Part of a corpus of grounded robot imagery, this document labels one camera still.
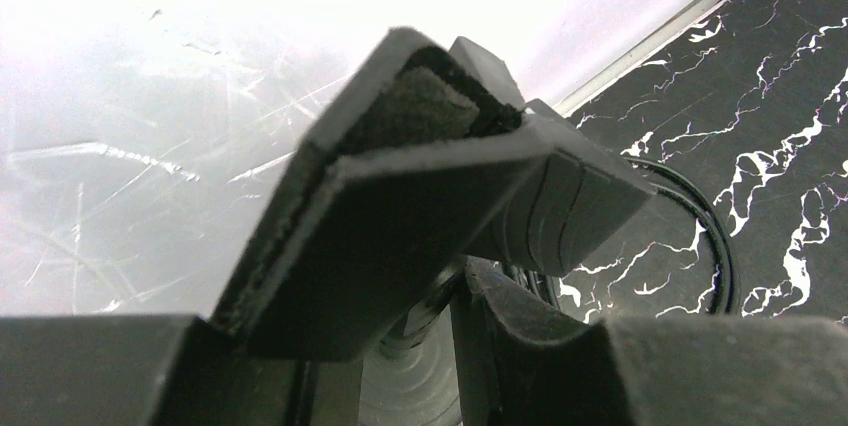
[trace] black marble surface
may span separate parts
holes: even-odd
[[[732,232],[742,315],[848,319],[848,0],[726,0],[569,118],[659,160]],[[561,282],[563,310],[705,312],[704,229],[654,200]]]

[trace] scratched transparent surface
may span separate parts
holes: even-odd
[[[630,19],[647,34],[691,0],[644,1],[0,0],[0,315],[209,314],[298,138],[388,26],[467,35],[555,103],[551,61],[602,67],[581,38],[603,29],[589,49],[614,59]]]

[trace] black plastic part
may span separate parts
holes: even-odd
[[[518,111],[524,110],[524,99],[518,85],[502,59],[462,36],[456,38],[448,52],[495,99]]]
[[[361,362],[298,392],[297,363],[234,354],[190,316],[0,319],[0,352],[2,424],[336,425],[359,407]]]
[[[384,355],[396,358],[424,342],[427,333],[450,303],[464,269],[465,257],[460,256],[439,273],[424,300],[413,306],[380,340],[380,351]]]
[[[466,426],[848,424],[848,331],[825,319],[587,326],[480,264],[451,312]]]
[[[418,346],[397,358],[378,350],[364,359],[359,424],[457,426],[461,421],[450,310]]]
[[[254,355],[361,357],[549,154],[531,123],[393,30],[303,139],[213,323]]]
[[[543,102],[529,102],[526,111],[553,152],[465,252],[562,277],[654,189],[624,159],[590,142]]]

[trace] scratched plastic sheet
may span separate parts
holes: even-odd
[[[352,67],[276,24],[186,19],[135,9],[4,81],[0,313],[213,307]]]

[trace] black cable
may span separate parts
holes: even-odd
[[[686,193],[689,193],[689,195],[691,195],[695,199],[695,202],[697,203],[697,209],[705,212],[709,216],[710,221],[705,222],[704,220],[701,220],[701,223],[704,225],[705,228],[707,228],[708,231],[710,230],[710,227],[712,226],[712,228],[715,230],[714,234],[718,237],[718,240],[721,242],[721,247],[722,247],[722,249],[724,249],[725,256],[726,256],[726,262],[720,263],[720,266],[719,266],[721,268],[721,270],[719,271],[719,275],[725,277],[724,283],[726,285],[726,295],[727,295],[727,297],[726,297],[726,299],[724,299],[724,301],[726,301],[726,306],[725,306],[725,309],[722,309],[718,312],[728,313],[728,314],[734,314],[734,313],[738,312],[738,310],[739,310],[739,294],[738,293],[739,293],[739,290],[740,290],[740,284],[739,284],[739,272],[736,268],[736,263],[735,263],[735,260],[734,260],[735,255],[733,253],[733,247],[732,247],[731,242],[730,242],[730,235],[727,233],[727,229],[725,228],[724,223],[721,220],[719,220],[719,216],[716,213],[716,210],[713,207],[712,203],[709,200],[707,200],[704,193],[694,183],[692,183],[692,181],[690,181],[688,178],[686,178],[685,176],[680,174],[678,171],[676,171],[676,170],[674,170],[674,169],[672,169],[672,168],[670,168],[670,167],[668,167],[668,166],[666,166],[662,163],[651,161],[649,159],[636,158],[636,157],[631,157],[631,156],[625,156],[625,159],[627,159],[631,164],[634,164],[636,166],[650,170],[651,172],[654,172],[654,173],[668,179],[669,181],[674,183],[676,186],[679,186],[682,190],[684,190]]]
[[[539,274],[545,282],[545,291],[548,293],[548,304],[551,306],[560,309],[559,301],[557,300],[556,294],[556,286],[554,285],[554,279],[550,276],[546,276],[544,274]]]
[[[730,261],[728,260],[727,250],[721,245],[721,239],[718,237],[718,228],[715,222],[707,215],[706,211],[699,208],[694,201],[686,196],[662,184],[654,184],[654,187],[657,188],[657,193],[660,195],[686,208],[707,229],[710,247],[718,259],[718,284],[715,286],[716,292],[708,312],[710,314],[730,313],[733,289],[731,270],[729,268]]]
[[[530,284],[530,292],[535,294],[537,298],[542,301],[548,302],[544,296],[542,296],[542,291],[539,290],[539,276],[536,274],[536,271],[524,271],[524,274],[527,275],[527,283]]]
[[[725,225],[719,220],[712,203],[707,200],[704,193],[692,181],[678,171],[662,163],[644,158],[625,156],[625,159],[635,166],[647,169],[671,181],[675,186],[678,186],[683,192],[693,198],[690,199],[686,195],[663,184],[651,183],[660,195],[683,206],[683,208],[698,218],[698,221],[706,228],[710,249],[716,258],[718,269],[718,282],[715,285],[715,294],[707,311],[710,314],[733,314],[738,312],[739,275],[735,267],[730,235],[727,233]],[[504,270],[510,278],[524,289],[530,290],[530,292],[542,301],[560,309],[553,278],[535,271],[520,269],[514,265],[504,265]],[[543,289],[539,288],[539,283],[544,284]]]

